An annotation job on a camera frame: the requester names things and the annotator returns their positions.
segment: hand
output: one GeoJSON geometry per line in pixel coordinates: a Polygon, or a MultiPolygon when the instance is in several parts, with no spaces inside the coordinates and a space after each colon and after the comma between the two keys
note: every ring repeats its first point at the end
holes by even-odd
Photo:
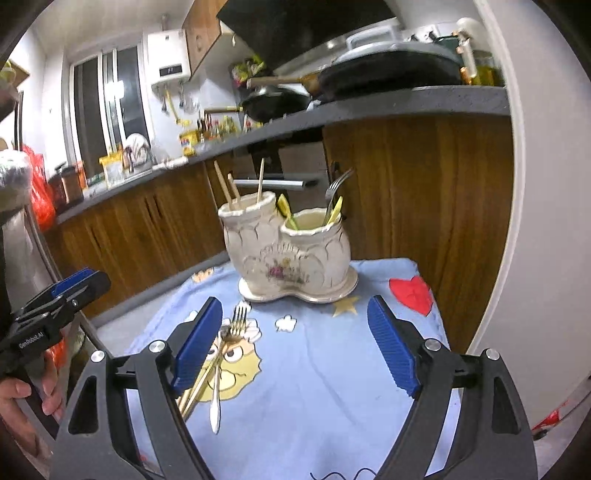
{"type": "MultiPolygon", "coordinates": [[[[56,388],[57,371],[48,353],[45,355],[45,368],[41,381],[46,395],[42,405],[43,413],[53,415],[56,420],[59,420],[63,414],[62,395],[56,388]]],[[[0,417],[21,447],[36,456],[37,434],[15,401],[16,398],[27,398],[29,395],[31,395],[31,386],[21,380],[5,378],[0,381],[0,417]]]]}

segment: white water heater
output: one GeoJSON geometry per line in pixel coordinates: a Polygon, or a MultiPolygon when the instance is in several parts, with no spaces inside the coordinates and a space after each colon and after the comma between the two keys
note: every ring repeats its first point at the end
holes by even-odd
{"type": "Polygon", "coordinates": [[[184,30],[166,30],[147,35],[148,80],[152,88],[177,85],[191,77],[187,37],[184,30]]]}

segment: red heart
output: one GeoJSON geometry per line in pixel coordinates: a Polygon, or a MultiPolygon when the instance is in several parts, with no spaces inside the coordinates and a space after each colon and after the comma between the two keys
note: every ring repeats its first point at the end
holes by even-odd
{"type": "Polygon", "coordinates": [[[418,275],[410,280],[390,278],[390,290],[405,307],[427,316],[433,306],[429,285],[418,275]]]}

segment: yellow spoon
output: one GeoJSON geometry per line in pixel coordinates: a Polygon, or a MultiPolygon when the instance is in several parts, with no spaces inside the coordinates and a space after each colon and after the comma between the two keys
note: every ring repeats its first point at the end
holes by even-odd
{"type": "Polygon", "coordinates": [[[283,194],[279,195],[279,198],[277,199],[277,208],[279,208],[279,211],[281,212],[281,214],[285,218],[287,218],[287,221],[291,224],[291,226],[293,227],[294,230],[300,229],[297,226],[297,223],[294,220],[293,215],[291,214],[290,204],[287,202],[285,195],[283,195],[283,194]]]}
{"type": "Polygon", "coordinates": [[[333,211],[330,214],[329,217],[329,221],[326,222],[327,225],[334,223],[336,221],[336,218],[339,216],[340,213],[340,209],[343,206],[343,197],[339,197],[339,200],[337,200],[335,208],[333,209],[333,211]]]}

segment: white ceramic pot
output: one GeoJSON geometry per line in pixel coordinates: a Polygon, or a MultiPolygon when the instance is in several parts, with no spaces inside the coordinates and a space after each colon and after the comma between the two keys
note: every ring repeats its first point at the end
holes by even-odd
{"type": "Polygon", "coordinates": [[[240,198],[242,210],[222,205],[217,214],[222,220],[226,250],[232,265],[254,294],[277,294],[281,286],[268,278],[263,267],[265,251],[279,243],[283,217],[275,208],[275,194],[263,192],[256,202],[256,193],[240,198]]]}
{"type": "Polygon", "coordinates": [[[334,223],[321,226],[323,208],[302,210],[294,215],[299,230],[284,222],[279,248],[273,256],[269,276],[283,287],[298,289],[311,296],[328,296],[343,288],[351,261],[349,237],[338,216],[334,223]]]}

